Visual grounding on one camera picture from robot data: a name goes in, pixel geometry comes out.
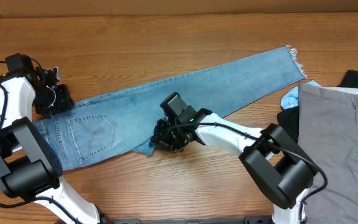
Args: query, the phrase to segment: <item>wood grain surface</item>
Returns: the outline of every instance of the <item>wood grain surface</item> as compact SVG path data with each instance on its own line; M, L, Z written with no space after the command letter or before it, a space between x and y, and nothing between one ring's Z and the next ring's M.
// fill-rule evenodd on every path
M0 19L0 60L20 52L43 67L58 66L75 101L287 44L298 50L307 80L336 86L348 69L358 70L358 12ZM5 71L0 65L0 75ZM250 127L275 123L281 97L294 86L227 119ZM65 172L65 178L111 218L242 218L273 212L236 157L197 144L181 154L127 153ZM20 199L0 191L0 201ZM0 208L0 223L56 220L40 205Z

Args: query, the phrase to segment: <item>pocket stitching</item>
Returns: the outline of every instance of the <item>pocket stitching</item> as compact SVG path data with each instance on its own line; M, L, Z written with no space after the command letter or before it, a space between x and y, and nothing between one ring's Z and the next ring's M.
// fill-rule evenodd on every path
M74 134L73 134L73 128L72 128L71 124L76 123L78 121L87 120L90 118L100 118L100 119L103 119L103 120L107 121L108 123L110 123L113 126L112 135L111 135L111 139L109 140L109 142L106 146L101 147L100 149L98 149L90 154L87 154L86 156L82 156L82 158L86 158L86 159L81 160L81 153L80 153L80 150L78 149L78 146L76 145L76 142L74 139ZM84 163L88 159L91 159L92 157L97 155L99 152L105 150L106 148L112 146L116 140L115 133L117 130L117 123L115 121L113 121L111 118L107 117L106 115L100 114L100 115L92 115L92 116L82 116L79 118L71 118L71 119L66 119L66 123L67 123L67 127L68 127L68 132L70 134L71 145L74 147L74 150L76 151L77 160L80 164Z

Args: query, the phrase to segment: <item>jeans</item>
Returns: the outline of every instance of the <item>jeans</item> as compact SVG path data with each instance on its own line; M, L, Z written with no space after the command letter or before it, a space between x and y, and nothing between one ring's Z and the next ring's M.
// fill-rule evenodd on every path
M35 126L64 170L89 166L127 151L151 155L160 103L174 91L194 107L220 117L303 78L296 50L270 50L213 68L95 96Z

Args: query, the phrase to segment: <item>brown wall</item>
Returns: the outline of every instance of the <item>brown wall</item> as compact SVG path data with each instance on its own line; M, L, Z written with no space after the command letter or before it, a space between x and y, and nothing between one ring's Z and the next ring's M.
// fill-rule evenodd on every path
M358 11L358 0L0 0L0 17Z

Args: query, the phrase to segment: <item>frayed hem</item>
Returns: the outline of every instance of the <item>frayed hem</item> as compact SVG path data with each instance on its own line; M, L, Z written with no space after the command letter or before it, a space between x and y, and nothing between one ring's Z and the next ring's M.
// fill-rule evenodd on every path
M302 69L302 67L303 67L302 64L300 64L300 63L297 62L296 55L297 55L298 51L296 50L296 48L291 48L291 45L286 45L286 47L287 47L288 51L289 51L290 54L291 54L291 57L292 57L293 62L294 62L295 65L298 67L299 72L302 73L302 75L303 75L305 78L307 78L307 74L306 74L305 71L303 71L303 69Z

